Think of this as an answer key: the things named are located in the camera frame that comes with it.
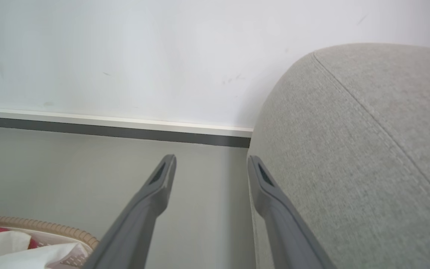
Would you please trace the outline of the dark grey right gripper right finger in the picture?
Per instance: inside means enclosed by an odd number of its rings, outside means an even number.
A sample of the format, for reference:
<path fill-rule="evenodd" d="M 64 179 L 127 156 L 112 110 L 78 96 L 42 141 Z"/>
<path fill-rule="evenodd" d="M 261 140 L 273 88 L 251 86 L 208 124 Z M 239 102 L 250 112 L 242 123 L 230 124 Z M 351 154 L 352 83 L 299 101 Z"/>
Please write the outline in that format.
<path fill-rule="evenodd" d="M 250 155 L 247 170 L 254 207 L 264 219 L 275 268 L 334 269 L 335 265 L 263 161 Z"/>

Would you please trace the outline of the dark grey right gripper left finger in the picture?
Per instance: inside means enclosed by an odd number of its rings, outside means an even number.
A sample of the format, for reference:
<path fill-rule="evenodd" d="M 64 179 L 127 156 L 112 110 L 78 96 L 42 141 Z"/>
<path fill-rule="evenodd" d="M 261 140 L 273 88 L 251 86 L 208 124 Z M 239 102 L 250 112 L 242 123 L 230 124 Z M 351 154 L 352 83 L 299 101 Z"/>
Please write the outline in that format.
<path fill-rule="evenodd" d="M 177 159 L 165 155 L 116 218 L 83 265 L 84 269 L 143 269 L 157 218 L 166 210 Z"/>

